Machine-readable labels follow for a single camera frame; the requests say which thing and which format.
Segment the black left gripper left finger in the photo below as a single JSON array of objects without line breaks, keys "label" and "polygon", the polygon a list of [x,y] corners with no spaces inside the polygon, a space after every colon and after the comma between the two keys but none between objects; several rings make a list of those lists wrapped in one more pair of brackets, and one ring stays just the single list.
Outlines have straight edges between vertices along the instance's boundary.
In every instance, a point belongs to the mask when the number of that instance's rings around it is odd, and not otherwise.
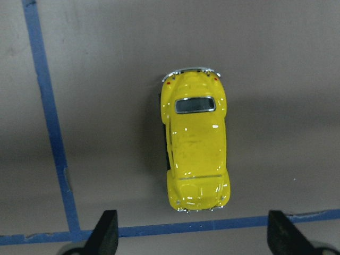
[{"label": "black left gripper left finger", "polygon": [[105,210],[83,247],[82,254],[114,255],[118,247],[116,210]]}]

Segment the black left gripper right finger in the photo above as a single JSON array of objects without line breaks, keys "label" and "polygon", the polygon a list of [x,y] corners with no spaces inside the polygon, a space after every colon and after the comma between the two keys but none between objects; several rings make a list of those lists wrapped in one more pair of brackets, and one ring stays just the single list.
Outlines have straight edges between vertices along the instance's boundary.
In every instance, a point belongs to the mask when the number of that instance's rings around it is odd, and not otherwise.
[{"label": "black left gripper right finger", "polygon": [[272,254],[314,254],[314,246],[291,223],[282,211],[268,214],[267,244]]}]

